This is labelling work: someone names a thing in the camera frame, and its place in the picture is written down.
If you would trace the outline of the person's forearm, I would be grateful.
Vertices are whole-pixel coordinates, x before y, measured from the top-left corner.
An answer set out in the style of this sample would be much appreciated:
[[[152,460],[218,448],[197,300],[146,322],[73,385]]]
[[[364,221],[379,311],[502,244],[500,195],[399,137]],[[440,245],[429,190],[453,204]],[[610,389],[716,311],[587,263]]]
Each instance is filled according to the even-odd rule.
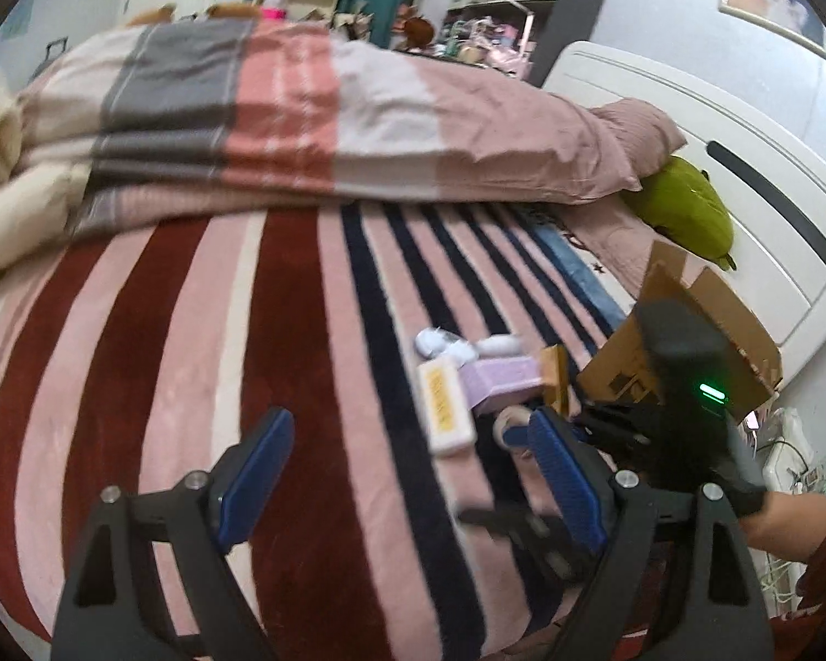
[[[826,537],[826,496],[767,492],[763,509],[738,523],[752,549],[809,562]]]

